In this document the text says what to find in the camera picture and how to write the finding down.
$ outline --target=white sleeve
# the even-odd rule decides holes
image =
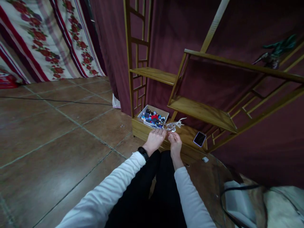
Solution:
[[[216,228],[207,208],[190,180],[186,167],[177,169],[174,173],[174,178],[187,227]]]
[[[70,210],[57,227],[104,227],[111,210],[136,173],[146,164],[135,152]]]

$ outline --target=striped fabric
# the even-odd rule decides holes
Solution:
[[[0,69],[25,84],[105,76],[80,1],[0,1]]]

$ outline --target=black watch strap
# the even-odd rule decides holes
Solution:
[[[149,155],[143,147],[139,147],[137,151],[142,154],[146,161],[149,159]]]

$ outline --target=tiled floor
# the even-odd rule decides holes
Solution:
[[[100,77],[31,84],[0,96],[111,104],[112,91]],[[0,226],[56,226],[144,143],[131,130],[130,117],[112,106],[1,98]],[[230,228],[219,204],[228,172],[208,157],[187,169],[217,227]]]

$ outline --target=person's left hand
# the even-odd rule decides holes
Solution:
[[[149,157],[162,144],[166,134],[167,131],[165,129],[154,129],[149,133],[146,143],[142,146],[146,150]]]

